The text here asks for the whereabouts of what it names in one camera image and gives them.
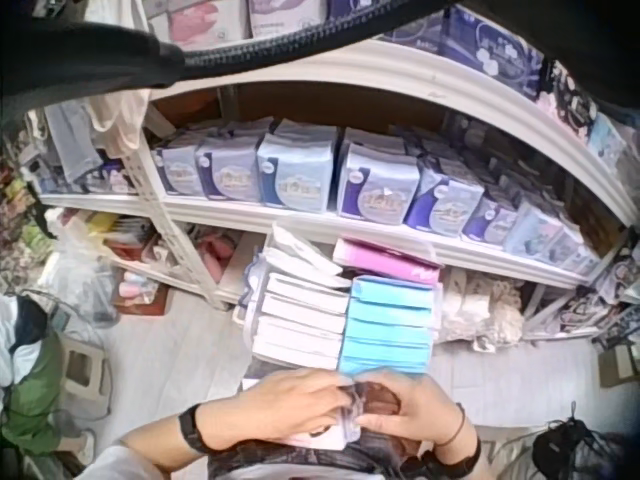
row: dark fabric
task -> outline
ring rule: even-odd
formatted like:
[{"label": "dark fabric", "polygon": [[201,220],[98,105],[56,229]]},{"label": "dark fabric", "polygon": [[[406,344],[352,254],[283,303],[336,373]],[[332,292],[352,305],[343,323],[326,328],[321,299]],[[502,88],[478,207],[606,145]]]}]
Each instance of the dark fabric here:
[{"label": "dark fabric", "polygon": [[47,313],[38,303],[28,297],[16,297],[18,303],[18,319],[16,320],[16,341],[9,348],[13,355],[16,350],[24,345],[33,345],[44,339],[47,335]]},{"label": "dark fabric", "polygon": [[362,431],[360,440],[341,451],[314,450],[250,440],[209,456],[209,479],[253,465],[317,465],[400,478],[402,458],[386,435]]}]

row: hand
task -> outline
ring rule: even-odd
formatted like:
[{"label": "hand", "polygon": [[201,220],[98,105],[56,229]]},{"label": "hand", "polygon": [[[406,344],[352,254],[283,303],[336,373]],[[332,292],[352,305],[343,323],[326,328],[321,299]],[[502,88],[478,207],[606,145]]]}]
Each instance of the hand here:
[{"label": "hand", "polygon": [[400,400],[397,415],[365,413],[356,419],[374,432],[438,444],[453,437],[462,422],[458,406],[429,376],[413,380],[391,370],[373,370],[356,380],[381,384]]},{"label": "hand", "polygon": [[202,405],[196,422],[205,443],[216,450],[243,440],[315,432],[337,423],[339,408],[351,404],[338,387],[352,384],[327,370],[276,372],[236,397]]}]

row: white package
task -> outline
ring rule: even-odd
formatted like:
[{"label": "white package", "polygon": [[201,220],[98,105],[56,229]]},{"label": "white package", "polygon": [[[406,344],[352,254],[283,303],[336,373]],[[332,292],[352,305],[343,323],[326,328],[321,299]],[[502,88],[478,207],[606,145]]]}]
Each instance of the white package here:
[{"label": "white package", "polygon": [[254,38],[291,33],[324,23],[326,0],[249,0]]}]

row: white shelf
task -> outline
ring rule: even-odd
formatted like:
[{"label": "white shelf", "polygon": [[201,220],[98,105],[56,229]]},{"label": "white shelf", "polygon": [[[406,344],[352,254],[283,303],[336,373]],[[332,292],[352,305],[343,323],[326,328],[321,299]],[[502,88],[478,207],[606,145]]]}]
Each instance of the white shelf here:
[{"label": "white shelf", "polygon": [[145,208],[136,195],[50,194],[40,195],[40,201],[54,207],[81,208],[146,217]]},{"label": "white shelf", "polygon": [[144,275],[145,277],[152,278],[161,283],[166,283],[172,287],[179,288],[180,290],[186,290],[187,292],[195,293],[197,295],[202,295],[202,291],[198,286],[193,285],[188,282],[184,282],[182,280],[178,280],[172,276],[169,276],[165,273],[158,272],[153,269],[151,265],[142,262],[130,262],[127,260],[123,260],[120,257],[115,255],[109,255],[107,257],[112,263],[115,265],[124,268],[125,270],[129,270],[134,273],[138,273],[140,275]]},{"label": "white shelf", "polygon": [[312,81],[385,89],[429,100],[477,117],[527,142],[583,182],[625,224],[638,206],[586,146],[509,87],[437,55],[367,40],[295,62],[224,77],[180,82],[154,90],[152,100],[222,85]]},{"label": "white shelf", "polygon": [[534,342],[536,340],[568,340],[571,338],[581,338],[581,337],[593,337],[597,335],[600,330],[596,327],[584,327],[578,328],[573,332],[565,333],[544,333],[544,332],[531,332],[524,333],[522,335],[522,340],[526,342]]},{"label": "white shelf", "polygon": [[163,203],[173,221],[216,225],[250,232],[268,233],[277,218],[296,214],[318,225],[304,232],[312,241],[335,243],[341,235],[365,236],[398,249],[411,250],[416,240],[430,242],[445,265],[520,278],[561,288],[574,288],[586,279],[543,263],[509,255],[500,250],[455,238],[418,232],[405,225],[389,226],[341,218],[334,213],[301,214],[291,210],[240,202],[215,202],[199,198],[170,197]]}]

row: pink package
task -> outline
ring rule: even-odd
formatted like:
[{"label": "pink package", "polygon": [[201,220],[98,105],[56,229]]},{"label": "pink package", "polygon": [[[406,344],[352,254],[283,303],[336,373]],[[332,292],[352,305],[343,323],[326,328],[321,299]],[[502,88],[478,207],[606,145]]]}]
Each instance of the pink package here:
[{"label": "pink package", "polygon": [[395,250],[344,238],[339,238],[336,242],[333,261],[345,267],[369,270],[425,285],[436,285],[440,274],[440,269],[427,261]]}]

